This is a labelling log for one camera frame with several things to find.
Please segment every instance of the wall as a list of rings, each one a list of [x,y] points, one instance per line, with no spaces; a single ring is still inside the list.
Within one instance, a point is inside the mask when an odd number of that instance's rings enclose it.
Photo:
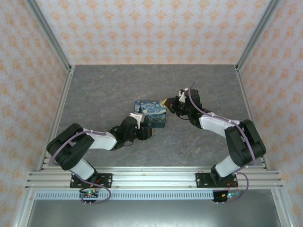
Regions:
[[[66,74],[24,0],[0,1],[0,226],[38,166]]]
[[[303,3],[278,7],[241,72],[272,169],[282,171],[303,224]]]
[[[270,0],[37,0],[71,64],[235,64]]]

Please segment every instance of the starry night box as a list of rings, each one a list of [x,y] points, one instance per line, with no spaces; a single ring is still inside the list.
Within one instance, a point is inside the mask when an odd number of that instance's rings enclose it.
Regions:
[[[165,127],[166,107],[161,104],[161,101],[136,101],[134,112],[144,114],[143,126],[150,125],[152,128]]]

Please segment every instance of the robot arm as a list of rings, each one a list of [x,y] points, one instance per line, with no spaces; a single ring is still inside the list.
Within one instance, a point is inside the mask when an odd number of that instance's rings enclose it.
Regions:
[[[142,127],[143,120],[143,114],[131,113],[120,126],[108,132],[90,131],[74,123],[52,140],[46,149],[63,170],[69,170],[82,179],[94,183],[98,172],[82,158],[84,154],[89,149],[116,150],[123,147],[127,141],[149,139],[152,136],[152,128]]]
[[[211,168],[210,177],[216,185],[226,179],[230,174],[252,161],[248,145],[244,142],[241,133],[234,124],[237,124],[243,130],[251,145],[255,158],[265,154],[265,146],[252,121],[226,121],[220,117],[216,118],[216,114],[202,108],[197,90],[191,90],[191,98],[195,105],[206,114],[200,113],[193,106],[189,98],[188,88],[181,89],[179,91],[179,96],[167,98],[163,101],[163,104],[172,113],[176,113],[178,117],[184,115],[188,116],[192,125],[200,129],[212,131],[226,138],[229,155],[223,161]]]

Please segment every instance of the floral wallpaper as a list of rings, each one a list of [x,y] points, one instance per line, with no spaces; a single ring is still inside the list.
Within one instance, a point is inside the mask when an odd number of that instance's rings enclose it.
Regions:
[[[272,169],[303,226],[303,2],[283,1],[241,71]]]
[[[270,0],[37,0],[71,64],[236,64]]]
[[[0,226],[11,227],[66,75],[24,0],[0,1]]]

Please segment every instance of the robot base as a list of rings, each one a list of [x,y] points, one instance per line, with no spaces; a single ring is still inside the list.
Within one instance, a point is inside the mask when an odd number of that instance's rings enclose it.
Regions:
[[[107,188],[112,187],[113,174],[98,174],[96,184],[103,185]],[[97,186],[90,186],[87,183],[82,182],[74,175],[71,175],[70,188],[98,188]]]
[[[235,188],[234,185],[230,184],[228,185],[227,182],[233,183],[238,187],[238,181],[237,176],[229,175],[220,182],[217,183],[217,185],[214,183],[214,181],[210,177],[210,173],[196,173],[196,184],[197,188]]]

